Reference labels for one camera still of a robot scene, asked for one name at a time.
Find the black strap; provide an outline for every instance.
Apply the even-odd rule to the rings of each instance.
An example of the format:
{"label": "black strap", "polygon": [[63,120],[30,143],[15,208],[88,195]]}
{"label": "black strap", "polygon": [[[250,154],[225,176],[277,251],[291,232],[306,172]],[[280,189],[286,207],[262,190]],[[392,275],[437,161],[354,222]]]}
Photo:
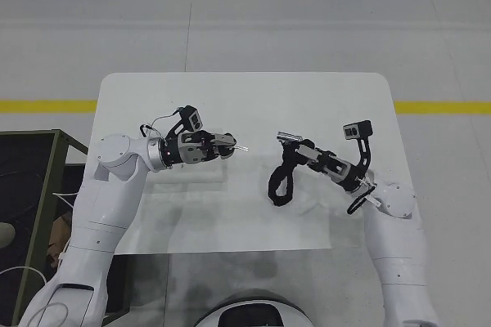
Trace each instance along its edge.
{"label": "black strap", "polygon": [[[282,164],[275,169],[269,178],[268,196],[277,207],[286,205],[293,200],[293,171],[299,164],[306,164],[308,162],[307,158],[296,152],[296,149],[298,149],[300,145],[314,149],[314,143],[307,139],[301,142],[283,145],[284,152],[282,153]],[[282,196],[277,195],[278,188],[286,178],[286,194]]]}
{"label": "black strap", "polygon": [[369,188],[369,190],[366,190],[361,195],[359,195],[358,198],[356,198],[353,201],[353,203],[349,206],[349,208],[347,208],[347,214],[351,215],[355,211],[357,211],[357,209],[360,208],[362,206],[362,204],[364,204],[367,201],[366,196],[370,195],[371,192],[373,192],[374,190],[375,190],[375,187],[371,186]]}
{"label": "black strap", "polygon": [[[284,146],[282,164],[275,169],[269,178],[268,196],[277,207],[286,205],[293,199],[293,170],[298,165],[295,155],[296,152],[293,146]],[[286,194],[282,196],[277,195],[278,187],[280,187],[286,178]]]}

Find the yellow floor line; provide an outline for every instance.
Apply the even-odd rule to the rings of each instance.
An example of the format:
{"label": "yellow floor line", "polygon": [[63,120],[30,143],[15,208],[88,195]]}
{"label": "yellow floor line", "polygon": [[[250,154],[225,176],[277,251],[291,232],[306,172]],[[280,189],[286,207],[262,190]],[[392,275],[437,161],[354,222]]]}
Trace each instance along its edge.
{"label": "yellow floor line", "polygon": [[0,114],[93,113],[97,102],[90,100],[0,101]]}
{"label": "yellow floor line", "polygon": [[[96,107],[90,100],[0,101],[0,114],[83,114]],[[397,114],[491,114],[491,102],[397,101],[394,108]]]}
{"label": "yellow floor line", "polygon": [[491,114],[491,102],[409,102],[394,103],[397,114]]}

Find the wire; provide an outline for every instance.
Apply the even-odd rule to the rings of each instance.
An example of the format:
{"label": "wire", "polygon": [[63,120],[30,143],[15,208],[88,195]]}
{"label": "wire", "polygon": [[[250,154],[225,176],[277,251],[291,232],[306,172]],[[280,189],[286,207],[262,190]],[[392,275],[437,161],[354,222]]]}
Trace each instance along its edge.
{"label": "wire", "polygon": [[54,306],[63,306],[65,309],[64,319],[60,322],[59,325],[55,326],[55,327],[61,327],[64,324],[64,322],[67,320],[67,316],[69,315],[69,308],[62,302],[53,302],[53,303],[47,304],[44,307],[41,307],[38,311],[36,311],[34,313],[34,315],[31,317],[31,319],[29,319],[29,321],[27,322],[27,326],[31,326],[31,322],[33,321],[34,317],[37,316],[40,312],[45,311],[47,308],[54,307]]}
{"label": "wire", "polygon": [[362,204],[364,204],[367,201],[366,196],[370,195],[374,190],[375,190],[375,187],[371,186],[369,188],[369,190],[366,190],[361,195],[359,195],[358,198],[356,198],[353,201],[353,203],[349,206],[349,208],[347,208],[347,214],[351,215],[355,211],[357,211],[358,208],[360,208],[362,206]]}
{"label": "wire", "polygon": [[79,193],[53,193],[53,195],[59,195],[59,196],[72,196],[72,195],[78,195]]}
{"label": "wire", "polygon": [[64,246],[64,249],[62,250],[62,252],[60,252],[60,254],[58,254],[58,267],[56,267],[56,269],[59,269],[60,265],[62,264],[62,261],[64,261],[64,255],[67,252],[67,248],[69,247],[70,241],[71,241],[71,237],[69,237],[67,242],[65,242],[65,246]]}
{"label": "wire", "polygon": [[[34,272],[36,272],[37,274],[39,274],[39,275],[40,275],[40,277],[42,277],[43,284],[44,284],[44,285],[45,285],[45,284],[47,284],[46,277],[43,275],[43,273],[42,273],[42,272],[40,272],[38,269],[34,269],[34,268],[32,268],[32,267],[28,267],[28,266],[18,266],[18,267],[11,267],[11,268],[7,268],[7,269],[5,269],[5,270],[3,270],[3,271],[0,271],[0,275],[1,275],[1,274],[3,274],[3,273],[6,273],[6,272],[8,272],[8,271],[15,270],[15,269],[29,269],[29,270],[31,270],[31,271],[34,271]],[[61,326],[64,324],[65,320],[67,319],[67,316],[69,315],[69,308],[68,308],[68,307],[67,307],[67,306],[66,306],[64,303],[61,303],[61,302],[49,303],[49,304],[47,304],[46,306],[42,307],[40,310],[36,311],[36,312],[34,313],[34,315],[31,317],[31,319],[29,319],[29,322],[28,322],[28,324],[27,324],[27,325],[29,326],[29,325],[31,324],[31,321],[33,321],[33,318],[34,318],[34,317],[35,317],[35,316],[36,316],[38,313],[40,313],[42,310],[45,310],[45,309],[47,309],[48,307],[53,307],[53,306],[55,306],[56,304],[59,304],[59,305],[62,305],[62,306],[64,306],[64,307],[65,307],[65,317],[64,317],[64,320],[63,320],[63,321],[62,321],[62,322],[61,322],[61,323],[60,323],[60,324],[57,326],[57,327],[61,327]],[[5,326],[5,325],[1,325],[1,324],[0,324],[0,327],[16,327],[16,326]]]}
{"label": "wire", "polygon": [[175,111],[174,111],[172,114],[170,114],[170,115],[167,115],[167,116],[161,116],[161,117],[157,117],[157,118],[155,118],[155,120],[153,120],[153,122],[151,123],[151,129],[154,127],[154,125],[155,125],[155,123],[156,123],[156,121],[157,121],[158,119],[163,119],[163,118],[173,117],[174,115],[176,115],[176,114],[177,114],[177,113],[180,111],[180,109],[181,109],[181,108],[182,108],[182,107],[178,107],[178,108],[177,108],[177,109],[176,109],[176,110],[175,110]]}
{"label": "wire", "polygon": [[53,193],[58,199],[61,199],[62,201],[66,202],[67,205],[69,205],[72,209],[74,209],[73,204],[71,204],[68,200],[64,199],[64,197],[58,193]]}

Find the black cable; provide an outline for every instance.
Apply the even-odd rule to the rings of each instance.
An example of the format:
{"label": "black cable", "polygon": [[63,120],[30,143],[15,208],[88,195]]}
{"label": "black cable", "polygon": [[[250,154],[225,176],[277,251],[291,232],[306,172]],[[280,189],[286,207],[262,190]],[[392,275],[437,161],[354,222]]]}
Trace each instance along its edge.
{"label": "black cable", "polygon": [[375,187],[371,186],[369,188],[369,190],[366,190],[361,195],[359,195],[358,198],[356,198],[353,201],[353,203],[349,206],[349,208],[347,208],[347,214],[351,215],[355,211],[357,211],[358,208],[360,208],[362,206],[362,204],[364,204],[367,201],[366,196],[370,195],[374,190],[375,190]]}
{"label": "black cable", "polygon": [[143,137],[147,137],[146,133],[144,132],[144,128],[146,129],[153,129],[153,128],[147,124],[140,125],[140,133],[142,134]]}

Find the green frame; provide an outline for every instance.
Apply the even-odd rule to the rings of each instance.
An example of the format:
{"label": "green frame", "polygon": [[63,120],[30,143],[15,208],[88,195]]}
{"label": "green frame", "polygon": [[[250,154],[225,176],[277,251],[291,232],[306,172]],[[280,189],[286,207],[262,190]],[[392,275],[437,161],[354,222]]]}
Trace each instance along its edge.
{"label": "green frame", "polygon": [[[53,141],[45,178],[43,180],[42,194],[40,195],[38,210],[34,219],[33,234],[31,235],[29,249],[25,258],[25,266],[43,271],[47,255],[47,245],[51,236],[52,222],[56,215],[57,197],[52,196],[52,193],[58,193],[61,190],[61,180],[64,174],[67,151],[70,146],[73,146],[76,150],[86,155],[88,148],[60,129],[0,132],[0,136],[40,134],[53,135]],[[24,270],[16,298],[15,311],[13,313],[12,322],[14,325],[18,325],[21,315],[42,286],[43,283],[37,274],[28,273],[28,270]]]}

